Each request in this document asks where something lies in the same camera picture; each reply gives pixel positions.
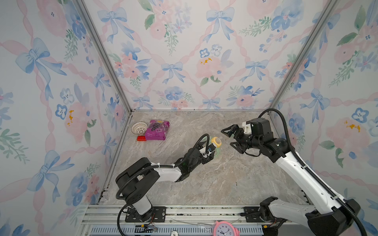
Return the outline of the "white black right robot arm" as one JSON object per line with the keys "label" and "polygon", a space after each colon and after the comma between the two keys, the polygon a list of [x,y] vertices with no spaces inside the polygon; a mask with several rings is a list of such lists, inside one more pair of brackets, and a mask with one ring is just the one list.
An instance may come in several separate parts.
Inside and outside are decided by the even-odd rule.
{"label": "white black right robot arm", "polygon": [[355,200],[346,200],[327,185],[289,146],[288,140],[275,138],[267,119],[252,119],[241,127],[234,124],[221,132],[234,138],[231,146],[241,154],[251,148],[259,150],[284,170],[310,200],[309,205],[298,205],[269,197],[251,216],[265,222],[278,219],[274,230],[284,222],[292,221],[308,227],[316,236],[339,236],[359,221],[360,205]]}

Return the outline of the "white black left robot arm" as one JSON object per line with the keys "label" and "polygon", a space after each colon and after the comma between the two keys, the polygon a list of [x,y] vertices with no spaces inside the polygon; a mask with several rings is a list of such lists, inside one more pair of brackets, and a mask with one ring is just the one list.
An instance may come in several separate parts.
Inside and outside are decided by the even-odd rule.
{"label": "white black left robot arm", "polygon": [[141,158],[118,175],[115,182],[119,188],[116,199],[124,200],[127,205],[126,222],[146,222],[157,217],[163,222],[163,207],[153,207],[147,197],[148,191],[159,182],[182,182],[200,164],[214,159],[217,146],[214,143],[205,145],[201,142],[190,148],[183,158],[174,164],[161,165]]}

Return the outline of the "yellow screw collar with straw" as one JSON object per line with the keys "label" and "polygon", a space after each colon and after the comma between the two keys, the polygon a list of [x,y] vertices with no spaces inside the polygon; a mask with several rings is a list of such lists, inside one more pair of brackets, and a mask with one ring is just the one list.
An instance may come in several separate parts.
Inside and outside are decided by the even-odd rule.
{"label": "yellow screw collar with straw", "polygon": [[213,137],[211,139],[211,144],[213,144],[216,148],[221,147],[221,145],[222,145],[221,138],[219,138],[219,137]]}

